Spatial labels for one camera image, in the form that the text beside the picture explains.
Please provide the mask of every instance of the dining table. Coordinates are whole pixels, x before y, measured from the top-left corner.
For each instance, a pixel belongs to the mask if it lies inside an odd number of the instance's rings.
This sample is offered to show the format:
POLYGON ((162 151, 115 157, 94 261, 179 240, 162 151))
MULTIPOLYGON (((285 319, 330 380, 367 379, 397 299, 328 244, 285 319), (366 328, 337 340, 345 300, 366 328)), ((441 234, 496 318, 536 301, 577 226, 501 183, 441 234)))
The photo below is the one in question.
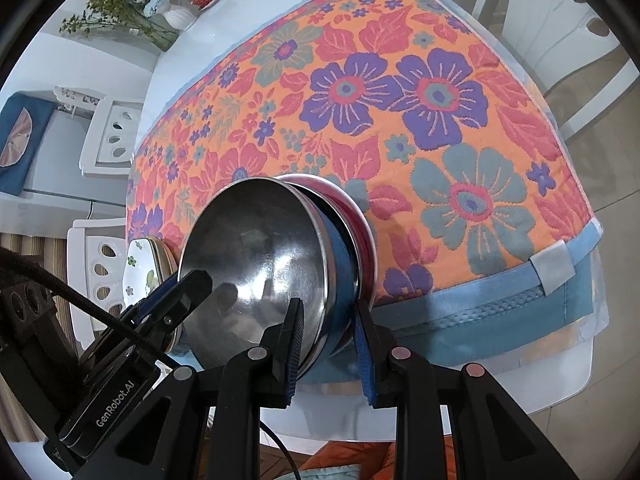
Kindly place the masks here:
MULTIPOLYGON (((204 76, 212 60, 224 56, 253 31, 308 0, 217 0, 161 54, 146 92, 136 150, 156 121, 193 81, 204 76)), ((481 36, 508 65, 511 74, 530 90, 549 120, 553 116, 540 92, 513 56, 477 20, 451 0, 439 0, 455 9, 468 27, 481 36)), ((179 244, 171 245, 175 251, 179 244)), ((498 382, 527 412, 552 406, 583 389, 590 378, 593 339, 544 358, 495 374, 498 382)), ((374 410, 357 383, 299 384, 286 410, 263 409, 261 419, 285 444, 299 452, 313 452, 327 440, 389 441, 396 436, 396 410, 374 410)), ((447 410, 442 407, 443 429, 450 433, 447 410)))

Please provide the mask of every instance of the tile floor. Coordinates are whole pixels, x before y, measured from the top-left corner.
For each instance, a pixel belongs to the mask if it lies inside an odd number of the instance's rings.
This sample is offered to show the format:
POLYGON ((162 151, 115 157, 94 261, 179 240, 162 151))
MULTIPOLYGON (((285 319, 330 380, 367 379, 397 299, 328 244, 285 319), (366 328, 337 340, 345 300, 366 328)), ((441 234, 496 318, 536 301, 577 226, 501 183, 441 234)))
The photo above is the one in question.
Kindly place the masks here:
MULTIPOLYGON (((606 58, 552 89, 561 124, 622 67, 606 58)), ((594 342, 593 371, 575 397, 532 416, 582 480, 616 477, 640 442, 640 84, 568 142, 578 176, 602 222, 609 326, 594 342)))

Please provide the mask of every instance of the silver screw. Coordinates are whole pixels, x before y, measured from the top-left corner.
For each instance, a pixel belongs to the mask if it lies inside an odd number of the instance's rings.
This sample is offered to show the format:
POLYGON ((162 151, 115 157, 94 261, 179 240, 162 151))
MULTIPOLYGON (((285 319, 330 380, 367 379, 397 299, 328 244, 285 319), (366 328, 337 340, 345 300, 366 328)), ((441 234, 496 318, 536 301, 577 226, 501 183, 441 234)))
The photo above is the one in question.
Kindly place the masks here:
POLYGON ((264 359, 267 357, 267 349, 261 346, 254 346, 247 353, 247 357, 252 361, 259 361, 260 359, 264 359))
POLYGON ((404 346, 396 346, 391 351, 391 357, 398 360, 404 360, 411 357, 411 351, 404 346))
POLYGON ((466 366, 466 373, 472 377, 482 377, 484 375, 484 367, 478 363, 471 363, 466 366))
POLYGON ((193 370, 188 366, 180 366, 174 370, 174 377, 177 381, 186 381, 193 374, 193 370))

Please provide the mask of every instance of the blue gripper pad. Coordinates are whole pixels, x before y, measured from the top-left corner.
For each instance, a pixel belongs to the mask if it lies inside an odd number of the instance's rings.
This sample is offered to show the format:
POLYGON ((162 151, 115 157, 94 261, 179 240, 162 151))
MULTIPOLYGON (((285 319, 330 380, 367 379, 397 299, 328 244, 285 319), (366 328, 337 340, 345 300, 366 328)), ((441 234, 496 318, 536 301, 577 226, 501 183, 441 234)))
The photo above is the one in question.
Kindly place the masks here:
POLYGON ((293 334, 291 336, 291 352, 286 365, 285 394, 287 403, 291 403, 293 395, 296 393, 296 381, 298 380, 298 369, 300 368, 300 351, 302 350, 302 336, 305 328, 305 309, 300 308, 296 313, 293 334))
POLYGON ((369 406, 372 406, 376 400, 376 376, 360 316, 355 316, 353 339, 355 341, 356 354, 358 355, 358 371, 360 373, 360 382, 362 383, 362 392, 367 397, 369 406))

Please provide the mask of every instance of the black cable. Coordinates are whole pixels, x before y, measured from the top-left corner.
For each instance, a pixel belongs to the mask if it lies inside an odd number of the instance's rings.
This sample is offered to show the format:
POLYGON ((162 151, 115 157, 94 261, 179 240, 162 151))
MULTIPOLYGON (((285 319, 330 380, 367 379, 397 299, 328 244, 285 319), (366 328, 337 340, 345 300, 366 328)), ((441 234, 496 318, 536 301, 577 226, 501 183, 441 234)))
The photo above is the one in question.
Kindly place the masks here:
POLYGON ((149 341, 142 337, 138 332, 133 330, 130 326, 127 326, 116 317, 113 317, 108 312, 105 312, 93 301, 88 300, 82 294, 79 294, 76 290, 73 290, 65 282, 51 274, 48 270, 43 269, 31 262, 27 261, 20 254, 16 254, 13 251, 0 247, 0 267, 3 267, 15 274, 25 276, 30 280, 33 280, 40 285, 48 288, 55 296, 64 298, 72 305, 78 307, 80 310, 95 317, 98 321, 103 322, 106 326, 111 328, 114 332, 120 334, 124 338, 131 340, 132 342, 140 345, 143 349, 149 352, 160 362, 171 368, 177 368, 180 366, 174 359, 171 359, 167 354, 153 346, 149 341))
POLYGON ((278 444, 280 451, 283 453, 287 461, 289 461, 289 465, 293 469, 293 476, 296 477, 296 480, 301 480, 300 471, 298 471, 298 466, 296 465, 295 462, 293 462, 293 458, 291 457, 289 450, 286 447, 284 447, 284 444, 278 438, 278 436, 275 433, 273 433, 273 431, 271 431, 271 428, 267 426, 263 421, 260 421, 260 429, 263 430, 267 435, 269 435, 271 440, 273 440, 276 444, 278 444))

